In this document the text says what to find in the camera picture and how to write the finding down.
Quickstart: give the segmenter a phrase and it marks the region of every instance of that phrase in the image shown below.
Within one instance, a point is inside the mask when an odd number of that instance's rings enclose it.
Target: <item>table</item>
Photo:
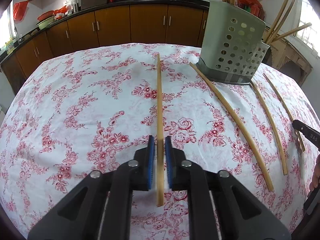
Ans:
[[[250,86],[216,83],[245,123],[269,170],[274,191],[239,128],[205,82],[189,66],[200,49],[170,44],[124,44],[78,51],[42,63],[23,85],[0,128],[0,202],[19,231],[30,228],[92,170],[113,171],[156,135],[156,63],[162,60],[164,136],[203,169],[225,169],[264,203],[290,231],[302,219],[317,148],[299,152],[289,117],[316,130],[320,121],[291,78],[261,64],[253,81],[273,115],[288,175],[267,116]],[[153,190],[134,192],[131,239],[188,239],[184,191],[166,183],[165,205]]]

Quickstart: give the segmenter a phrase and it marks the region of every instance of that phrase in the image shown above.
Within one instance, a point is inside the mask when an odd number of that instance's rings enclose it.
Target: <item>wooden cabinet door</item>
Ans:
[[[67,21],[59,23],[48,29],[47,37],[54,57],[74,52]]]
[[[130,6],[116,6],[94,12],[100,46],[131,42]]]
[[[205,27],[207,26],[207,19],[208,19],[208,11],[204,11],[197,47],[202,46],[202,42],[203,42],[203,38],[204,38],[204,31],[205,31]]]
[[[197,46],[203,10],[169,5],[165,43]]]
[[[47,39],[47,34],[42,32],[33,38],[33,44],[36,47],[36,52],[38,54],[39,64],[42,62],[53,58],[49,42]]]
[[[16,53],[20,66],[28,78],[39,66],[38,54],[33,45],[33,40],[23,45]]]
[[[1,64],[4,74],[16,95],[26,81],[26,77],[21,69],[16,55],[11,55],[4,63]]]
[[[75,51],[99,47],[94,12],[67,20],[72,47]]]
[[[131,41],[165,43],[167,11],[163,4],[131,5]]]

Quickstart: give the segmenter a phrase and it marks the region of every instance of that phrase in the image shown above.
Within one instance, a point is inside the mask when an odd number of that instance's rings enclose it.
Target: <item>plastic bag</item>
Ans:
[[[15,21],[21,21],[24,17],[28,5],[28,1],[18,2],[13,7],[13,19]]]

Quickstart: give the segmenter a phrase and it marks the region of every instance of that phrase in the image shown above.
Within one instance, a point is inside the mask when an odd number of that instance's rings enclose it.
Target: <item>countertop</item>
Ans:
[[[66,16],[66,17],[62,18],[61,20],[54,21],[52,24],[50,24],[46,28],[38,31],[37,33],[32,35],[30,38],[28,38],[27,40],[20,43],[17,47],[15,47],[14,50],[0,62],[0,65],[4,61],[6,61],[10,56],[12,56],[19,48],[21,48],[23,45],[25,45],[26,43],[31,41],[34,37],[36,37],[40,33],[48,30],[49,28],[51,28],[51,27],[53,27],[63,21],[66,21],[66,20],[71,19],[73,17],[79,16],[81,14],[96,11],[99,9],[115,7],[115,6],[123,6],[123,5],[146,4],[146,3],[147,4],[171,4],[171,5],[186,6],[186,7],[190,7],[190,8],[203,9],[203,10],[209,10],[209,5],[210,5],[210,3],[208,1],[204,1],[204,0],[116,0],[113,3],[106,3],[106,4],[98,5],[95,7],[87,8],[87,9],[81,10],[79,12],[73,13],[69,16]]]

